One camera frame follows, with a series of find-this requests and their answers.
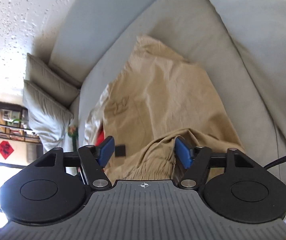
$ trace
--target red object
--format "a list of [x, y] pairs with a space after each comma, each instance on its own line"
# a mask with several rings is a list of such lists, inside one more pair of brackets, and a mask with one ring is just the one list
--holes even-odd
[[0, 143], [0, 154], [2, 154], [5, 160], [11, 155], [12, 152], [14, 152], [14, 149], [9, 142], [2, 141]]
[[104, 141], [104, 130], [103, 128], [99, 131], [98, 138], [96, 139], [95, 146], [100, 145]]

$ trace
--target black cable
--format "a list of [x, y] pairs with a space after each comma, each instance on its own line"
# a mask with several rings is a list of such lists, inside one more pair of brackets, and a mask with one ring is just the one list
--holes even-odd
[[270, 169], [276, 165], [279, 165], [279, 164], [282, 164], [282, 163], [285, 163], [286, 162], [286, 156], [282, 157], [282, 158], [279, 158], [269, 164], [267, 164], [266, 166], [264, 166], [265, 169]]

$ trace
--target metal pivot screw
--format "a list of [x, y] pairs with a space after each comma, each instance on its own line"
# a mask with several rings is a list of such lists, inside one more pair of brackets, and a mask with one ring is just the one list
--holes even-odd
[[107, 186], [108, 182], [105, 179], [97, 179], [95, 181], [93, 181], [93, 185], [95, 187], [105, 187]]
[[196, 182], [193, 181], [192, 179], [184, 179], [183, 181], [181, 181], [181, 185], [183, 187], [195, 187], [196, 186]]

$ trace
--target black circular cap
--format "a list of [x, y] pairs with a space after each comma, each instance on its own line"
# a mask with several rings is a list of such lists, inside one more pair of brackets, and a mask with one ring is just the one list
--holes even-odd
[[1, 209], [16, 222], [42, 224], [62, 220], [85, 200], [81, 181], [67, 173], [22, 170], [0, 189]]
[[203, 197], [221, 216], [266, 223], [286, 214], [286, 185], [261, 168], [234, 168], [206, 183]]
[[46, 179], [32, 180], [21, 188], [21, 195], [29, 200], [45, 200], [56, 194], [58, 186]]
[[261, 201], [268, 196], [268, 189], [263, 184], [249, 180], [236, 182], [231, 191], [235, 197], [246, 202]]

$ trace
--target ribbed gray surface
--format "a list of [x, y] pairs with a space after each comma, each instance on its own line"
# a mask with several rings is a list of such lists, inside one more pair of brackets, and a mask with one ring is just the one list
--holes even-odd
[[34, 227], [10, 222], [0, 240], [231, 239], [284, 240], [282, 220], [249, 225], [227, 220], [210, 210], [197, 192], [178, 189], [170, 180], [119, 181], [95, 192], [74, 217]]

